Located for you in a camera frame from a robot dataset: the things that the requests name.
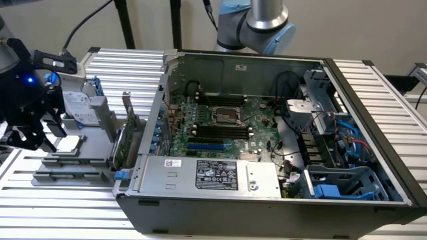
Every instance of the warning label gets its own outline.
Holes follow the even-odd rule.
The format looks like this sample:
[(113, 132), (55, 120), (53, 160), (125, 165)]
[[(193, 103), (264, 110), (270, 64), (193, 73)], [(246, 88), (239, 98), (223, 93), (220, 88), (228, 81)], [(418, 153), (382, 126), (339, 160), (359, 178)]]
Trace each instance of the warning label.
[(211, 190), (239, 190), (235, 161), (197, 160), (195, 187)]

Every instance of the green pcb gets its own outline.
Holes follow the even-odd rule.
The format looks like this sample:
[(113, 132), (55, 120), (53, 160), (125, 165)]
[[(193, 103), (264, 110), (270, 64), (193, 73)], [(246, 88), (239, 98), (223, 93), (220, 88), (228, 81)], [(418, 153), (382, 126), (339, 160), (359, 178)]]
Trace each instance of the green pcb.
[(195, 100), (183, 95), (175, 95), (171, 98), (171, 106), (179, 108), (169, 114), (172, 120), (172, 144), (169, 156), (187, 156), (188, 138), (192, 137), (192, 125), (200, 126), (239, 126), (251, 127), (254, 136), (250, 139), (224, 138), (226, 150), (196, 150), (199, 158), (240, 159), (242, 154), (258, 153), (260, 158), (270, 159), (271, 153), (267, 151), (267, 142), (274, 146), (280, 140), (278, 128), (274, 127), (274, 108), (268, 106), (268, 100), (260, 97), (248, 97), (246, 104), (238, 107), (242, 123), (238, 125), (230, 120), (223, 119), (215, 122), (212, 115), (213, 108), (231, 111), (235, 107), (197, 105)]

